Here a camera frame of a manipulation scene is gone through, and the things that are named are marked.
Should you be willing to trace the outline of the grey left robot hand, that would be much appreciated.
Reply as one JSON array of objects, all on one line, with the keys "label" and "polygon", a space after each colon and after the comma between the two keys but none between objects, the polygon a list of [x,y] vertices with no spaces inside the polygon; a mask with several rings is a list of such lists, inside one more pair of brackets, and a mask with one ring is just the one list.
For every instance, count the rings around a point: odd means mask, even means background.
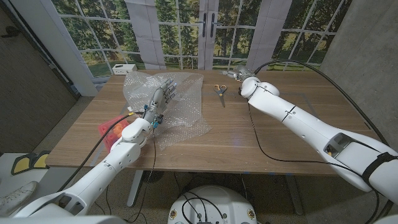
[{"label": "grey left robot hand", "polygon": [[167,79],[160,87],[158,87],[153,97],[150,100],[148,107],[144,110],[141,116],[144,120],[150,123],[159,123],[163,121],[163,112],[167,108],[167,104],[175,96],[175,89],[177,84],[172,78]]}]

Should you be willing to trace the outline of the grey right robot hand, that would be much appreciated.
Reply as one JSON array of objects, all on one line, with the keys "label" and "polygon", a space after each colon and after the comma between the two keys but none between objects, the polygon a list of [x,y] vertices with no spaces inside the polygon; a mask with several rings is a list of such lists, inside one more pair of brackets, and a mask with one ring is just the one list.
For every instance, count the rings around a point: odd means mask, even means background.
[{"label": "grey right robot hand", "polygon": [[244,65],[237,65],[233,70],[222,70],[220,74],[227,77],[233,78],[239,82],[245,81],[245,79],[254,77],[255,74]]}]

